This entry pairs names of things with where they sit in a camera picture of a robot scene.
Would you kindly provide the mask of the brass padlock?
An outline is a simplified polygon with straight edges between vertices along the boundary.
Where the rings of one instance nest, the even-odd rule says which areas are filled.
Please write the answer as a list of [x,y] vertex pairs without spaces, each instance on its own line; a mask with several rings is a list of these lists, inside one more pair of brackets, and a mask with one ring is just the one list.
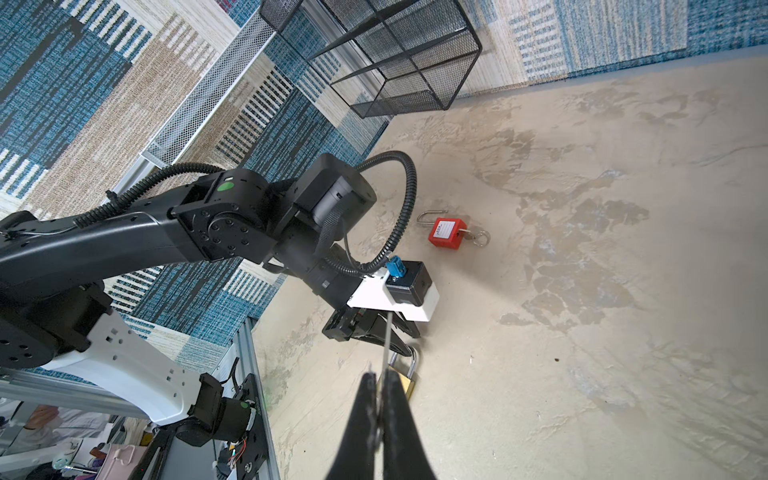
[[393,352],[388,361],[388,368],[394,371],[400,379],[406,399],[409,400],[416,385],[415,374],[419,366],[419,353],[417,349],[408,345],[409,356],[403,356]]

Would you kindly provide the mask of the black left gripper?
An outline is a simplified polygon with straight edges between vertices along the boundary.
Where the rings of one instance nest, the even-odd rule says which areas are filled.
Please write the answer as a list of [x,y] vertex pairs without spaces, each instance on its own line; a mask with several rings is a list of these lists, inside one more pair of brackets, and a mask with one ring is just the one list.
[[373,309],[347,307],[335,310],[322,329],[329,339],[338,342],[358,340],[388,349],[403,357],[413,357],[415,349],[405,343],[394,330],[398,329],[411,338],[420,338],[421,332],[414,321],[407,320],[399,312],[383,312]]

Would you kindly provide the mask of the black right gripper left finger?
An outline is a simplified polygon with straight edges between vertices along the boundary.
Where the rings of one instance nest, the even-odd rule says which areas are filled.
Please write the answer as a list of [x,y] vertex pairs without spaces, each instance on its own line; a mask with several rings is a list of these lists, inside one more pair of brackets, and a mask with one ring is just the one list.
[[378,432],[376,375],[360,381],[339,450],[326,476],[331,479],[373,479]]

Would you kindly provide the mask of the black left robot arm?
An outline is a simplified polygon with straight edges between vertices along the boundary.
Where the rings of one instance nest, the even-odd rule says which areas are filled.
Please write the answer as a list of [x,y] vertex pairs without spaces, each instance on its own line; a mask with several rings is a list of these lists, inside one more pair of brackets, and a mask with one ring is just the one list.
[[[401,212],[382,250],[356,264],[340,241],[376,201],[364,172],[386,162],[405,172]],[[345,314],[395,251],[416,194],[415,164],[401,151],[357,166],[324,154],[294,179],[269,182],[248,169],[180,163],[81,215],[43,221],[13,213],[1,223],[1,364],[63,371],[127,400],[160,426],[236,440],[251,419],[248,405],[136,337],[104,281],[241,258],[303,281]]]

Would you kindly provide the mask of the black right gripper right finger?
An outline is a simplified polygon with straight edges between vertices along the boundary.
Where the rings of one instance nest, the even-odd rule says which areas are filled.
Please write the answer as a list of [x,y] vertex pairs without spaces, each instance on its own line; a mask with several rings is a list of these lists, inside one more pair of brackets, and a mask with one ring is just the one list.
[[435,480],[402,382],[393,370],[385,371],[381,400],[383,478]]

